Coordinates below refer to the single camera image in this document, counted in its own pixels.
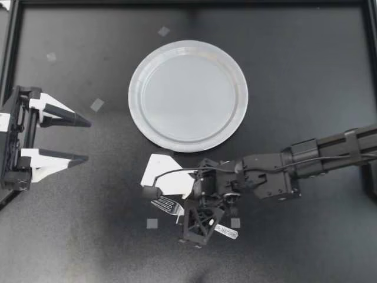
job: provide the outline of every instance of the metal frame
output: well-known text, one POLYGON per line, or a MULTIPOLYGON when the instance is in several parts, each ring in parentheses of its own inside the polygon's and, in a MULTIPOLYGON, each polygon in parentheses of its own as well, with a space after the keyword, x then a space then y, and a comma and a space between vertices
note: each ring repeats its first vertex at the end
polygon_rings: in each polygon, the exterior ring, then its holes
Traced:
MULTIPOLYGON (((18 43, 21 34, 24 10, 31 6, 155 6, 211 7, 211 6, 292 6, 292 5, 353 5, 362 7, 369 54, 372 61, 372 76, 377 87, 377 3, 376 0, 12 0, 9 10, 8 29, 0 65, 0 106, 4 105, 11 94, 14 81, 18 43)), ((0 209, 9 203, 18 193, 0 192, 0 209)))

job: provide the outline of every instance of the cable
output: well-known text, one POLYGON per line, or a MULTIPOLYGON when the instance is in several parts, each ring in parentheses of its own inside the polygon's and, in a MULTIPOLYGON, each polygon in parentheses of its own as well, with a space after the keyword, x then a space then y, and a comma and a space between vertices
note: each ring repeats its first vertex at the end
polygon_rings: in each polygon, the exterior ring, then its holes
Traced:
POLYGON ((181 169, 176 169, 176 170, 171 170, 171 171, 166 171, 158 176, 156 176, 154 178, 154 181, 153 181, 153 185, 152 187, 154 187, 157 183, 157 180, 162 177, 162 176, 165 176, 167 174, 170 174, 170 173, 175 173, 175 172, 181 172, 181 171, 193 171, 193 170, 206 170, 206 169, 209 169, 209 170, 216 170, 216 171, 220 171, 220 172, 225 172, 225 173, 234 173, 233 170, 226 170, 226 169, 221 169, 221 168, 216 168, 216 167, 194 167, 194 168, 181 168, 181 169))
MULTIPOLYGON (((377 154, 361 154, 362 157, 368 157, 368 158, 377 158, 377 154)), ((248 171, 257 171, 257 172, 262 172, 262 173, 280 173, 281 171, 300 164, 304 164, 307 162, 313 162, 313 161, 318 161, 318 160, 332 160, 332 159, 348 159, 350 158, 350 155, 344 155, 344 156, 323 156, 323 157, 316 157, 316 158, 311 158, 311 159, 305 159, 293 163, 289 163, 283 166, 276 167, 274 169, 267 169, 267 168, 261 168, 261 167, 252 167, 248 168, 245 170, 245 172, 248 171)))
MULTIPOLYGON (((377 154, 361 154, 362 157, 367 157, 367 158, 377 158, 377 154)), ((280 173, 281 171, 284 171, 285 169, 289 168, 289 167, 293 167, 293 166, 297 166, 297 165, 300 165, 300 164, 304 164, 304 163, 307 163, 307 162, 313 162, 313 161, 318 161, 318 160, 338 160, 338 159, 348 159, 350 158, 350 155, 343 155, 343 156, 323 156, 323 157, 316 157, 316 158, 311 158, 311 159, 305 159, 305 160, 301 160, 301 161, 297 161, 297 162, 293 162, 293 163, 289 163, 289 164, 286 164, 286 165, 283 165, 283 166, 279 166, 279 167, 275 167, 273 169, 270 169, 270 168, 262 168, 262 167, 251 167, 251 168, 247 168, 245 170, 245 172, 249 172, 249 171, 257 171, 257 172, 261 172, 261 173, 270 173, 270 174, 276 174, 276 173, 280 173)), ((217 167, 193 167, 193 168, 181 168, 181 169, 176 169, 176 170, 171 170, 171 171, 166 171, 158 176, 156 176, 154 178, 154 182, 153 182, 153 187, 156 185, 158 179, 160 177, 163 177, 167 174, 170 174, 170 173, 175 173, 175 172, 181 172, 181 171, 193 171, 193 170, 216 170, 216 171, 220 171, 220 172, 225 172, 225 173, 235 173, 234 170, 226 170, 226 169, 221 169, 221 168, 217 168, 217 167)))

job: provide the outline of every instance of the white plastic plate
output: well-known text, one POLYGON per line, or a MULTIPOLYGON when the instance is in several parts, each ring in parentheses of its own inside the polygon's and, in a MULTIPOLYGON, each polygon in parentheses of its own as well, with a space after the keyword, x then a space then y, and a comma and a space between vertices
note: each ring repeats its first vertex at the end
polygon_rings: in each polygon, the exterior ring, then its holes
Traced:
POLYGON ((228 139, 247 109, 241 68, 214 45, 177 41, 149 54, 136 68, 128 106, 138 129, 175 152, 199 152, 228 139))

